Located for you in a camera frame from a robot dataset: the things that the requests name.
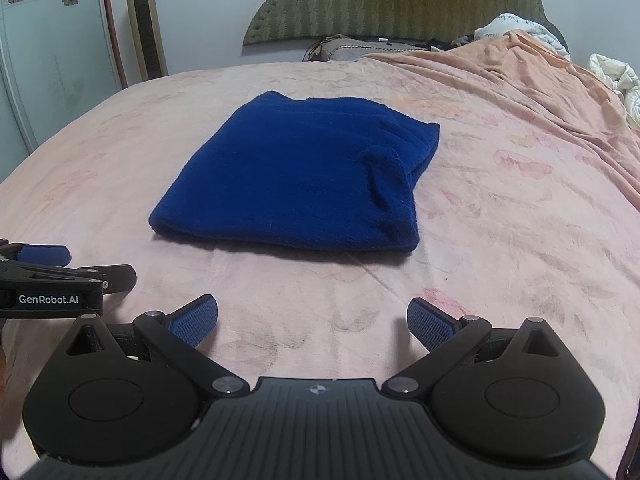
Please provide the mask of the blue beaded sweater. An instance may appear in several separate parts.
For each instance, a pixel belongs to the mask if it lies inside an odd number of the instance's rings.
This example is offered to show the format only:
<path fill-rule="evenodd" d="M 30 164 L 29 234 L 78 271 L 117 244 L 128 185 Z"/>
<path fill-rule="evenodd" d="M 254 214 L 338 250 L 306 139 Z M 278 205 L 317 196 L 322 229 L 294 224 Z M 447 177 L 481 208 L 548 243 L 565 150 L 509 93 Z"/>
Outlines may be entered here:
<path fill-rule="evenodd" d="M 412 252 L 413 190 L 439 137 L 436 122 L 366 99 L 265 92 L 191 156 L 149 224 L 188 242 Z"/>

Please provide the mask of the dark clothes pile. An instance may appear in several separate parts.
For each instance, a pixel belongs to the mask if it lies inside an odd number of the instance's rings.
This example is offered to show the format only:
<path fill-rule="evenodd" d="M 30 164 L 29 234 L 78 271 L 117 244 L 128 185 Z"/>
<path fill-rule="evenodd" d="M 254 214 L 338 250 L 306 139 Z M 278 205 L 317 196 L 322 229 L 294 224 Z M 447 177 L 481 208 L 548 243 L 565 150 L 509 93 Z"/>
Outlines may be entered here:
<path fill-rule="evenodd" d="M 427 41 L 426 47 L 428 50 L 436 52 L 446 52 L 455 48 L 460 48 L 470 44 L 475 40 L 474 35 L 464 35 L 451 41 L 439 40 L 436 38 Z"/>

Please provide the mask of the pink floral bed sheet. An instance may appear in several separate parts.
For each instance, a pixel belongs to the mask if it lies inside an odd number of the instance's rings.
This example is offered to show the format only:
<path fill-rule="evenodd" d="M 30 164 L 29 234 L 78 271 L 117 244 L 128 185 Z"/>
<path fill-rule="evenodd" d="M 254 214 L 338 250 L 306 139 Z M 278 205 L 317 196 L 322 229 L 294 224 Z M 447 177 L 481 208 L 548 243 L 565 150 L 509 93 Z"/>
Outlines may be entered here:
<path fill-rule="evenodd" d="M 267 91 L 356 96 L 436 122 L 409 255 L 331 255 L 157 237 L 149 216 L 232 113 Z M 446 53 L 198 70 L 136 84 L 76 119 L 1 185 L 1 234 L 128 263 L 110 322 L 215 296 L 205 353 L 247 380 L 383 379 L 422 356 L 405 312 L 549 322 L 606 406 L 594 461 L 614 474 L 639 403 L 639 136 L 588 70 L 520 32 Z"/>

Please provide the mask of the frosted floral wardrobe door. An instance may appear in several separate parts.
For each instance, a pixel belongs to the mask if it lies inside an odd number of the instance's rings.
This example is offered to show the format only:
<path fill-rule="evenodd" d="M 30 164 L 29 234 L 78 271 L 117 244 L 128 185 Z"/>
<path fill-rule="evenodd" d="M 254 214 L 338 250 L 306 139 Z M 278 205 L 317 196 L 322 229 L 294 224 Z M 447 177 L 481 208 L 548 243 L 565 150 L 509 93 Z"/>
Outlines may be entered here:
<path fill-rule="evenodd" d="M 122 88 L 104 0 L 1 0 L 1 174 Z"/>

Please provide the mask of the gold tower air conditioner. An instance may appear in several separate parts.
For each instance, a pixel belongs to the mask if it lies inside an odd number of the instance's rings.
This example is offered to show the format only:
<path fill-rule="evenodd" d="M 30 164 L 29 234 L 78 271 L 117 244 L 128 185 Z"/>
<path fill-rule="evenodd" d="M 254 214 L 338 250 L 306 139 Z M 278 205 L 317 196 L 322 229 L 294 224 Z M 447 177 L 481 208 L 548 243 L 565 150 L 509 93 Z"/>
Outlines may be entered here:
<path fill-rule="evenodd" d="M 141 79 L 167 76 L 155 0 L 127 0 L 127 10 Z"/>

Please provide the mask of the brown patterned pillow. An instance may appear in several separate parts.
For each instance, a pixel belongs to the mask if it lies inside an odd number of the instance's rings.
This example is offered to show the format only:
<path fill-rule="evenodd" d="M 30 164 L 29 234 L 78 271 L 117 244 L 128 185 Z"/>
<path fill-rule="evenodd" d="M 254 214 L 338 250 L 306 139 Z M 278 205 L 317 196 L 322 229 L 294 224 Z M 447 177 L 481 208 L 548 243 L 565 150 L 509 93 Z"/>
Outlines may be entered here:
<path fill-rule="evenodd" d="M 417 50 L 440 52 L 451 48 L 450 42 L 436 39 L 410 44 L 407 41 L 383 37 L 361 39 L 334 35 L 310 46 L 304 54 L 303 60 L 305 62 L 355 61 L 373 53 L 407 53 Z"/>

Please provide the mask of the cream crumpled cloth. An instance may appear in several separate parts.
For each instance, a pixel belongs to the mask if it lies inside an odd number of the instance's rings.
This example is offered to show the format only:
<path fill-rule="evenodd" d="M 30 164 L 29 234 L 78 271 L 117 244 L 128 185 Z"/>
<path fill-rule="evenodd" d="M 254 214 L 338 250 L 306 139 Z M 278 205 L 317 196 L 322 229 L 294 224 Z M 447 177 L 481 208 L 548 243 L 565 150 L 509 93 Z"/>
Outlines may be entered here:
<path fill-rule="evenodd" d="M 640 82 L 634 69 L 626 62 L 593 53 L 589 57 L 588 70 L 616 93 L 625 107 L 628 124 L 638 130 Z"/>

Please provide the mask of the white quilted blanket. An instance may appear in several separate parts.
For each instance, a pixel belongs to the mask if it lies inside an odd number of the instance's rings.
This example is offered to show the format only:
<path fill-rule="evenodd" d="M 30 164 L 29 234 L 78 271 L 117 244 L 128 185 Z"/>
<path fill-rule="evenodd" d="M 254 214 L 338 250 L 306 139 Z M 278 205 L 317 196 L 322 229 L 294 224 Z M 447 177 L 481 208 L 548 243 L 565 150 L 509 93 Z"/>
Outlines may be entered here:
<path fill-rule="evenodd" d="M 478 28 L 474 32 L 474 39 L 481 40 L 495 36 L 502 36 L 512 30 L 521 30 L 534 38 L 555 54 L 570 60 L 570 52 L 560 40 L 560 36 L 552 32 L 548 27 L 534 21 L 526 20 L 513 13 L 501 13 L 487 25 Z"/>

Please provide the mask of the olive green padded headboard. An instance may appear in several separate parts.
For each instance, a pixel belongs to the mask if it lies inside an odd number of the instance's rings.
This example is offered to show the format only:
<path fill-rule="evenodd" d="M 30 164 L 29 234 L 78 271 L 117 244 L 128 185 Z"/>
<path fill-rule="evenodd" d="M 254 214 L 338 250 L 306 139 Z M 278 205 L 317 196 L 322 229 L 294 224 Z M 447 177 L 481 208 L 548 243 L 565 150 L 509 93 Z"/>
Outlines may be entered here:
<path fill-rule="evenodd" d="M 556 32 L 542 0 L 266 0 L 243 44 L 334 35 L 454 40 L 512 13 Z"/>

